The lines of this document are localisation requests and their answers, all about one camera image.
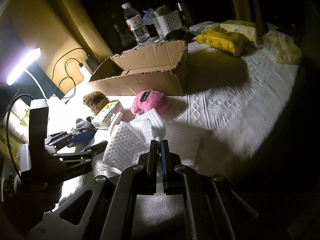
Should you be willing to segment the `open cardboard box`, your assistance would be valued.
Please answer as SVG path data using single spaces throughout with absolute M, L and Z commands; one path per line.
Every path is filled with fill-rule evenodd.
M 182 40 L 150 43 L 106 58 L 89 85 L 105 95 L 136 95 L 156 90 L 169 96 L 184 94 L 188 46 Z

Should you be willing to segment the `yellow wipes pack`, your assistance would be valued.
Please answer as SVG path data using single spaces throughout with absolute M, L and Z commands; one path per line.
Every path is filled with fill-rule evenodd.
M 195 41 L 238 57 L 248 43 L 248 38 L 241 33 L 226 31 L 220 26 L 209 27 L 193 38 Z

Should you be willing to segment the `white paper towel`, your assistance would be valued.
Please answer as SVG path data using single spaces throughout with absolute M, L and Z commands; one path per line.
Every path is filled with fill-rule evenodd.
M 178 154 L 183 164 L 194 165 L 203 134 L 202 128 L 167 122 L 153 109 L 113 128 L 102 164 L 122 172 L 138 163 L 139 156 L 149 151 L 152 140 L 165 139 L 169 150 Z

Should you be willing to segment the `pale tissue pack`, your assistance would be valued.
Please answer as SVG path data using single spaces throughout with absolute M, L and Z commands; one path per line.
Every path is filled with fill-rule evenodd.
M 220 27 L 229 32 L 244 34 L 251 42 L 257 42 L 258 40 L 258 32 L 255 23 L 241 20 L 227 20 L 220 23 Z

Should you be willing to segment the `white power bank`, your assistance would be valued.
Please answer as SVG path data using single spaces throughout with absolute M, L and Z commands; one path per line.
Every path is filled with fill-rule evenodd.
M 79 63 L 79 70 L 80 70 L 81 74 L 83 75 L 84 80 L 89 81 L 92 76 L 92 73 L 87 69 L 87 67 L 84 64 Z

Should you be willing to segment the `brown plush toy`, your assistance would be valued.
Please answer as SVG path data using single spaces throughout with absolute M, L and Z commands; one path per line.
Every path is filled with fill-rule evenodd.
M 83 96 L 83 103 L 96 116 L 108 103 L 108 98 L 100 91 L 93 91 Z

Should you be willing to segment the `clear water bottle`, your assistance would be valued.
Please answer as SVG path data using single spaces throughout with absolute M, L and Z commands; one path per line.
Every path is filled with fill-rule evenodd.
M 125 3 L 121 6 L 124 9 L 125 21 L 131 30 L 138 44 L 144 43 L 150 39 L 150 34 L 143 22 L 139 12 L 131 7 L 130 3 Z

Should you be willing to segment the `clear plastic bag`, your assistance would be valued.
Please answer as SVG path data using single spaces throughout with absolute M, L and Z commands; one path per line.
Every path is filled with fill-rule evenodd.
M 303 55 L 294 39 L 279 31 L 270 31 L 263 36 L 263 49 L 273 62 L 281 64 L 299 65 Z

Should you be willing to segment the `white perforated basket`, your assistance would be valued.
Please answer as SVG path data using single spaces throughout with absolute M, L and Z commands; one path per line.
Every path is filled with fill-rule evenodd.
M 154 17 L 152 21 L 160 38 L 165 38 L 168 33 L 180 29 L 183 25 L 178 11 L 171 12 L 164 16 Z

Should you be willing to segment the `metal thermos flask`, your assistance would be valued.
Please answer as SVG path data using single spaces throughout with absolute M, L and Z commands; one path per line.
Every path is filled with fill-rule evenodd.
M 193 22 L 191 20 L 191 16 L 187 7 L 183 3 L 177 3 L 177 7 L 183 25 L 185 25 L 186 27 L 191 27 L 193 25 Z

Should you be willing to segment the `white desk lamp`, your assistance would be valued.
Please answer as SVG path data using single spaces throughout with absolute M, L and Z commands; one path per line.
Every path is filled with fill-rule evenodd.
M 9 73 L 7 77 L 7 85 L 11 86 L 20 77 L 20 75 L 39 58 L 40 54 L 41 49 L 39 47 L 25 52 Z

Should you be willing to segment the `cartoon tissue pack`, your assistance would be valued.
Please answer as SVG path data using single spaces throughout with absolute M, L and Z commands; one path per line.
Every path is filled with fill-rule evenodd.
M 97 129 L 108 129 L 114 116 L 123 109 L 120 101 L 111 101 L 92 119 L 91 123 Z

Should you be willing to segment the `grey dotted sock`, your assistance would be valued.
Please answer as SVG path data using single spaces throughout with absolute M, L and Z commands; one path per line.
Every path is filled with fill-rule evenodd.
M 98 129 L 92 124 L 92 120 L 92 116 L 89 116 L 86 119 L 77 118 L 75 121 L 75 127 L 72 129 L 72 133 L 75 135 L 80 134 L 93 138 Z

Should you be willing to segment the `white lace tablecloth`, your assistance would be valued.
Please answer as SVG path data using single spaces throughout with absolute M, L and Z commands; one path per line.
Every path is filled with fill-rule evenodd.
M 250 49 L 234 58 L 206 44 L 188 46 L 186 94 L 170 97 L 169 108 L 159 114 L 165 121 L 204 129 L 193 166 L 203 174 L 232 176 L 252 160 L 286 106 L 298 66 L 273 62 L 264 51 Z M 132 96 L 121 96 L 123 116 L 117 124 L 136 117 L 129 107 Z M 59 204 L 64 204 L 97 175 L 120 172 L 93 161 L 93 171 L 66 181 Z

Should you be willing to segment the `pink plush toy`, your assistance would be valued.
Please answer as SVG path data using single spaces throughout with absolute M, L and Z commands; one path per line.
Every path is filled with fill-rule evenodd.
M 155 109 L 158 114 L 162 114 L 169 107 L 169 98 L 155 90 L 145 90 L 138 93 L 131 107 L 132 114 L 146 113 Z

